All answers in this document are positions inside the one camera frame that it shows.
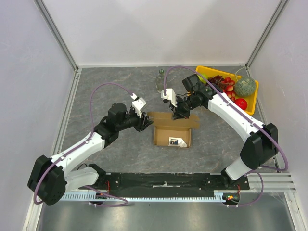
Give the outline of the brown cardboard box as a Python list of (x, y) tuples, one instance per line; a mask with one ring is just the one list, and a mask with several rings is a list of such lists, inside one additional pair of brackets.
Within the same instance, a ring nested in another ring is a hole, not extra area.
[(196, 114), (191, 114), (189, 119), (172, 119), (171, 112), (149, 112), (149, 118), (153, 121), (154, 140), (156, 146), (169, 147), (169, 137), (182, 138), (187, 148), (191, 146), (193, 129), (199, 129), (200, 119)]

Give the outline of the small white packet blue label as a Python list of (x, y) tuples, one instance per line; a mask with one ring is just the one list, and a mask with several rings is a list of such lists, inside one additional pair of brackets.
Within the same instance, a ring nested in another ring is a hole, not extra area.
[(172, 147), (187, 148), (186, 142), (182, 138), (169, 137), (168, 145)]

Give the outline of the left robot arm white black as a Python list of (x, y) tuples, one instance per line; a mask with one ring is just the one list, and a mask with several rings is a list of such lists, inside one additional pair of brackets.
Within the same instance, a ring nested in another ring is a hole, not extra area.
[(82, 170), (75, 167), (113, 143), (120, 131), (134, 128), (140, 132), (151, 125), (153, 122), (144, 111), (146, 105), (143, 98), (133, 101), (129, 110), (122, 103), (114, 103), (107, 116), (85, 138), (52, 157), (38, 157), (27, 184), (34, 193), (34, 203), (53, 205), (71, 190), (83, 186), (104, 187), (106, 178), (96, 166)]

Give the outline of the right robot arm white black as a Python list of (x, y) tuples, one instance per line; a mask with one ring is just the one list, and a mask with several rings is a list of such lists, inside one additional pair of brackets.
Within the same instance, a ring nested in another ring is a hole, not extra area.
[(161, 92), (164, 101), (170, 102), (172, 118), (188, 119), (190, 111), (204, 107), (217, 114), (230, 125), (244, 141), (240, 156), (221, 171), (221, 186), (232, 189), (244, 174), (256, 170), (278, 153), (278, 129), (272, 123), (263, 124), (237, 106), (215, 84), (206, 85), (198, 75), (183, 80), (186, 94), (177, 95), (173, 89)]

